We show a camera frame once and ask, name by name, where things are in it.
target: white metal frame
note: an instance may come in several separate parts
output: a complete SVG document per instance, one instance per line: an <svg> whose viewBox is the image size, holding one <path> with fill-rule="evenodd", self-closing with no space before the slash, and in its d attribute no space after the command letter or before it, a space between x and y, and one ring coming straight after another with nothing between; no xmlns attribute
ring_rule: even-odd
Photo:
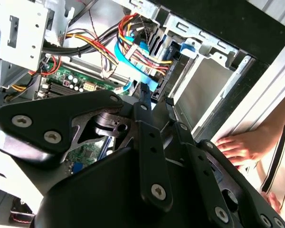
<svg viewBox="0 0 285 228"><path fill-rule="evenodd" d="M285 97L285 47L212 138L256 129Z"/></svg>

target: black wire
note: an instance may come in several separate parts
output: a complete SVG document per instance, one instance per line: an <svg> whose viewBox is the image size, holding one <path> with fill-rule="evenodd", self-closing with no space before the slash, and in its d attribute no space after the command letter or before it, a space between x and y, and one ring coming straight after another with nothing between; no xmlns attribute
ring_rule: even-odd
<svg viewBox="0 0 285 228"><path fill-rule="evenodd" d="M118 32L118 25L119 25L119 22L113 25L112 27L110 27L107 31L105 31L103 34L99 36L99 41L102 43L102 45L106 46L114 39L116 33ZM151 23L149 22L148 23L145 22L144 25L148 27L152 26ZM140 28L141 26L142 26L142 23L139 22L139 23L135 23L131 25L131 28L135 29L135 28ZM81 54L92 53L92 52L97 51L94 47L91 47L89 45L84 45L79 48L75 48L75 47L66 48L66 47L56 47L54 45L51 45L48 42L45 42L43 46L43 52L49 53L51 55L57 55L57 56L68 56L68 57L76 56L78 55L78 50L80 51Z"/></svg>
<svg viewBox="0 0 285 228"><path fill-rule="evenodd" d="M91 0L89 4L87 4L73 19L71 19L69 23L69 27L73 25L76 21L78 21L86 12L88 12L94 5L97 3L98 0Z"/></svg>
<svg viewBox="0 0 285 228"><path fill-rule="evenodd" d="M30 87L32 87L32 85L34 85L34 83L36 82L38 77L38 73L34 73L31 77L31 79L29 80L28 84L26 85L26 88L22 91L22 92L14 92L10 95L8 95L4 101L5 102L11 102L13 100L15 100L16 98L20 97L22 94L24 94Z"/></svg>

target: cable tie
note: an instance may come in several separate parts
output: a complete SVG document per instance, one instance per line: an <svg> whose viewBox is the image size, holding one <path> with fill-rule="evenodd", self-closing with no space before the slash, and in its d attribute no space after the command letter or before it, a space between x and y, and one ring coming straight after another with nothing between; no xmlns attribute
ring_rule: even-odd
<svg viewBox="0 0 285 228"><path fill-rule="evenodd" d="M77 47L77 51L78 51L78 57L81 58L81 53L80 53L79 47Z"/></svg>

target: metal bracket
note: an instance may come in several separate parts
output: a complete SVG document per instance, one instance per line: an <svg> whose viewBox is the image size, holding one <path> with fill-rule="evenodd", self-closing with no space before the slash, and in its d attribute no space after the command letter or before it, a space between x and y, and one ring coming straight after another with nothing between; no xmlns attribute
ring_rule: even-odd
<svg viewBox="0 0 285 228"><path fill-rule="evenodd" d="M48 9L31 1L18 0L0 1L0 11L0 59L36 71ZM14 24L11 18L19 22ZM34 39L29 39L28 34L34 34Z"/></svg>

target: screw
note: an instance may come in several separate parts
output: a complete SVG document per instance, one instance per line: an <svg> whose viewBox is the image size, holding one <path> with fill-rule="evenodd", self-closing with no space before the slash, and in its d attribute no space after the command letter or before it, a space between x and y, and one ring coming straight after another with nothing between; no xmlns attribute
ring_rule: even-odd
<svg viewBox="0 0 285 228"><path fill-rule="evenodd" d="M215 207L215 214L217 215L217 217L224 223L228 223L229 222L229 218L228 215L226 213L226 211L223 210L223 208L220 207Z"/></svg>
<svg viewBox="0 0 285 228"><path fill-rule="evenodd" d="M16 115L11 122L17 127L29 127L32 125L32 120L26 115Z"/></svg>
<svg viewBox="0 0 285 228"><path fill-rule="evenodd" d="M44 134L44 139L49 143L59 143L61 141L61 135L58 132L48 131Z"/></svg>
<svg viewBox="0 0 285 228"><path fill-rule="evenodd" d="M274 217L274 219L275 219L275 223L276 223L280 228L285 228L284 225L283 225L283 223L282 223L278 218Z"/></svg>
<svg viewBox="0 0 285 228"><path fill-rule="evenodd" d="M118 98L116 96L110 96L111 100L118 101Z"/></svg>
<svg viewBox="0 0 285 228"><path fill-rule="evenodd" d="M141 108L142 108L143 110L148 110L148 108L147 108L146 106L144 106L143 104L141 105Z"/></svg>
<svg viewBox="0 0 285 228"><path fill-rule="evenodd" d="M166 198L165 189L159 184L153 184L151 187L152 195L159 200L164 200Z"/></svg>
<svg viewBox="0 0 285 228"><path fill-rule="evenodd" d="M182 129L188 130L188 127L186 125L184 125L183 123L180 126L182 127Z"/></svg>
<svg viewBox="0 0 285 228"><path fill-rule="evenodd" d="M265 215L261 215L260 217L266 226L271 227L271 223Z"/></svg>
<svg viewBox="0 0 285 228"><path fill-rule="evenodd" d="M213 149L213 145L212 145L211 143L206 142L206 145L207 145L208 147L210 147L211 149Z"/></svg>

